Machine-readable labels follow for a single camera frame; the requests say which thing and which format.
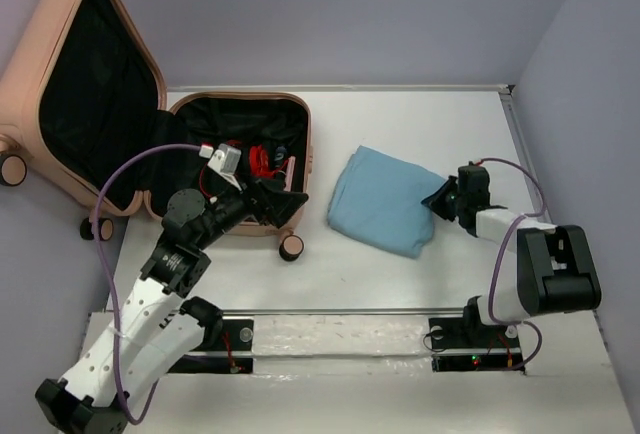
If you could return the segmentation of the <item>red black headphones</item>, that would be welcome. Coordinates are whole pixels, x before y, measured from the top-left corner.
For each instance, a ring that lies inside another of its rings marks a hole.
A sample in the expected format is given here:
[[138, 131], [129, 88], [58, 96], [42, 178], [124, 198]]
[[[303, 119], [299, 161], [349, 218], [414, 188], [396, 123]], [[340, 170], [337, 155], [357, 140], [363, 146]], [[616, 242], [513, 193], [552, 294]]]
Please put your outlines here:
[[[222, 144], [228, 145], [233, 148], [237, 148], [240, 151], [240, 171], [243, 173], [249, 173], [256, 178], [276, 180], [281, 186], [285, 186], [288, 164], [290, 163], [290, 156], [284, 146], [279, 146], [275, 150], [269, 151], [265, 144], [247, 144], [239, 140], [230, 139], [226, 143], [220, 143], [214, 149], [214, 146], [209, 143], [204, 143], [200, 147], [199, 156], [206, 159], [211, 159], [215, 151], [222, 147]], [[202, 167], [199, 178], [198, 187], [202, 194], [207, 198], [212, 198], [221, 192], [218, 188], [214, 191], [213, 187], [209, 187], [209, 184], [205, 182], [209, 174], [206, 174], [207, 166]]]

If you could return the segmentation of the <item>light blue cloth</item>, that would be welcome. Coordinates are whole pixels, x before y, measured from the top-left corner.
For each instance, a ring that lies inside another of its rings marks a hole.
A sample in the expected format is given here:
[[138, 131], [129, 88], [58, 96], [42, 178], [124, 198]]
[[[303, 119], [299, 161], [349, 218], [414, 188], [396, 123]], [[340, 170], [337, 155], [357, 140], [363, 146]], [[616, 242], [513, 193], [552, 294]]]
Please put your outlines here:
[[341, 172], [327, 210], [327, 224], [346, 237], [416, 259], [434, 235], [422, 201], [445, 179], [419, 165], [359, 146]]

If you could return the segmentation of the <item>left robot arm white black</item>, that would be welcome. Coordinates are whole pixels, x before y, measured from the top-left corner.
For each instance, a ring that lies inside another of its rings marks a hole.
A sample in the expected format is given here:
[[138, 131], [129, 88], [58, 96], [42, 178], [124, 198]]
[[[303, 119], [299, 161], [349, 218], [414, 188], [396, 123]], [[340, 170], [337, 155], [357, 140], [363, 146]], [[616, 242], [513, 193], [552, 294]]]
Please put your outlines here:
[[249, 217], [282, 227], [307, 200], [261, 180], [215, 202], [196, 189], [175, 193], [163, 232], [128, 297], [115, 302], [112, 321], [72, 368], [37, 389], [47, 420], [63, 433], [120, 433], [139, 423], [131, 410], [150, 402], [160, 378], [190, 350], [220, 340], [222, 311], [190, 294], [210, 265], [206, 248]]

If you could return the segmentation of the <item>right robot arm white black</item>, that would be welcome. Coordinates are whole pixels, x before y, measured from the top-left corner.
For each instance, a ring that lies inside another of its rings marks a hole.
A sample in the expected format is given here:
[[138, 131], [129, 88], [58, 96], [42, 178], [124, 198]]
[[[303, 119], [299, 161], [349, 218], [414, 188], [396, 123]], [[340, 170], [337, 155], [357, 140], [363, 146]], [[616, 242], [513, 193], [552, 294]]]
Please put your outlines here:
[[460, 333], [468, 344], [486, 344], [497, 326], [600, 306], [602, 288], [584, 229], [541, 222], [537, 213], [493, 203], [490, 175], [481, 162], [460, 167], [422, 204], [471, 236], [498, 245], [488, 293], [470, 298], [463, 309]]

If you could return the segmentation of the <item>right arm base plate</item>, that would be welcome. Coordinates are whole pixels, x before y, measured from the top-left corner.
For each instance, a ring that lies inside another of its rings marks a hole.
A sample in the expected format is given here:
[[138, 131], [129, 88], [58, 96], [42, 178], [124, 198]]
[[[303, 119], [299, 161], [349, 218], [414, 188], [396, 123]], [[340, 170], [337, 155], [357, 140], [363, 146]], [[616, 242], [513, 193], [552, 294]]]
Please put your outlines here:
[[524, 355], [517, 329], [479, 324], [469, 327], [461, 316], [430, 317], [423, 345], [436, 373], [519, 370]]

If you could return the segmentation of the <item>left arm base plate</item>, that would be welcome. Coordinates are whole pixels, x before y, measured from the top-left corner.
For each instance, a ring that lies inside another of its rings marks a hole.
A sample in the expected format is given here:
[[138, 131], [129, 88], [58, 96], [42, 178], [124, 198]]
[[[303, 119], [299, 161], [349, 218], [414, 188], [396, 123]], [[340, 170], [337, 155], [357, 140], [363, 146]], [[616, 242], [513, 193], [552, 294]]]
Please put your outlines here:
[[253, 373], [254, 319], [225, 317], [219, 333], [207, 333], [183, 355], [169, 374], [248, 375]]

